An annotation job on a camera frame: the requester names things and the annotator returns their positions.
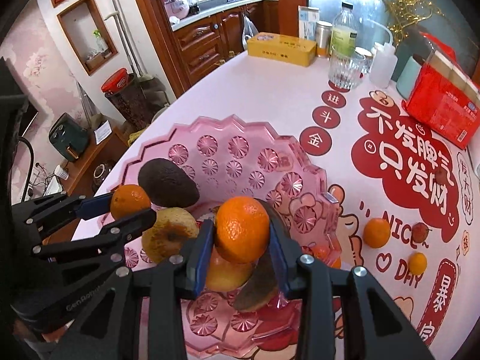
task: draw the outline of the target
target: glass cup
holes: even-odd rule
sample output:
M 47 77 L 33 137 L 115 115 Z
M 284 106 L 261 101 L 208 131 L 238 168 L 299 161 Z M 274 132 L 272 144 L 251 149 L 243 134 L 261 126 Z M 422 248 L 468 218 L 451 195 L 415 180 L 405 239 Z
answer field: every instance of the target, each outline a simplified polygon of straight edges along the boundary
M 351 56 L 347 56 L 338 52 L 332 46 L 328 79 L 338 88 L 354 89 L 360 84 L 364 66 L 364 55 L 354 51 Z

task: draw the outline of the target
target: pink fruit bowl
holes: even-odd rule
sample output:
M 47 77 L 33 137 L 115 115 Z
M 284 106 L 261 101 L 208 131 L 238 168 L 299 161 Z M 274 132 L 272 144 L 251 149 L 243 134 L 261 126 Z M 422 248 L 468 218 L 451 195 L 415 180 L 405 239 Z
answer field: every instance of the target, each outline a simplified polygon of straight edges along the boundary
M 310 162 L 294 137 L 279 136 L 268 123 L 245 123 L 234 115 L 221 121 L 199 117 L 190 126 L 174 125 L 169 134 L 145 142 L 139 152 L 137 158 L 123 164 L 119 180 L 110 190 L 137 184 L 145 162 L 168 158 L 197 184 L 200 199 L 187 209 L 197 220 L 212 215 L 213 207 L 233 196 L 264 199 L 275 207 L 291 238 L 306 253 L 323 251 L 322 259 L 328 265 L 340 256 L 335 235 L 339 204 L 327 192 L 326 172 Z M 109 214 L 100 217 L 98 224 L 102 227 L 112 221 Z M 140 238 L 125 246 L 125 258 L 133 270 L 153 266 Z M 279 294 L 260 310 L 241 313 L 231 306 L 237 293 L 206 290 L 195 301 L 182 301 L 190 354 L 242 357 L 272 340 L 286 338 L 294 343 L 301 301 L 288 301 Z M 146 340 L 147 321 L 145 301 L 140 344 Z

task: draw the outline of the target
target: white squeeze bottle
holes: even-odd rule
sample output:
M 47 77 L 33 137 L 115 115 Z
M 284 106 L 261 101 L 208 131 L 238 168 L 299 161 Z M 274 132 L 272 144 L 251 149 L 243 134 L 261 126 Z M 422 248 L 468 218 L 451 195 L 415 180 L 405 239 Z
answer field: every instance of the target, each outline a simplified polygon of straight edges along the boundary
M 390 83 L 398 58 L 394 54 L 395 47 L 385 42 L 379 49 L 370 68 L 370 81 L 379 88 L 386 88 Z
M 331 47 L 345 56 L 351 56 L 355 50 L 358 25 L 352 13 L 353 4 L 342 2 L 342 11 L 333 20 Z

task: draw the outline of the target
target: pink wallpaper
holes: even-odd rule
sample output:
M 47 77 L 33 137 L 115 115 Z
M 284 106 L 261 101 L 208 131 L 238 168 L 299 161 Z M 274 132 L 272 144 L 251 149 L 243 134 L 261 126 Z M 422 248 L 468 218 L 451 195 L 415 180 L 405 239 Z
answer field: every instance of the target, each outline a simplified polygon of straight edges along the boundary
M 33 146 L 34 162 L 42 164 L 50 174 L 63 160 L 49 142 L 51 126 L 64 112 L 84 127 L 86 120 L 75 78 L 53 42 L 36 0 L 31 0 L 15 21 L 0 45 L 0 56 L 7 61 L 17 83 L 39 111 L 25 137 Z M 21 199 L 29 162 L 28 150 L 20 143 L 12 169 L 12 203 Z M 34 168 L 32 182 L 36 173 Z M 35 182 L 44 178 L 40 171 Z M 43 188 L 39 185 L 37 191 L 42 193 Z

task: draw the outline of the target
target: yellow box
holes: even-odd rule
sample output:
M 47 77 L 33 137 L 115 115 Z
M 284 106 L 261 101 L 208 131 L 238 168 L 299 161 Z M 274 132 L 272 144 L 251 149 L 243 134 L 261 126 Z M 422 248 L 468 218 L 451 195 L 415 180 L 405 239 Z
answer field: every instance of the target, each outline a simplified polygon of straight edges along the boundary
M 247 40 L 249 56 L 309 66 L 315 58 L 317 43 L 294 36 L 260 32 Z

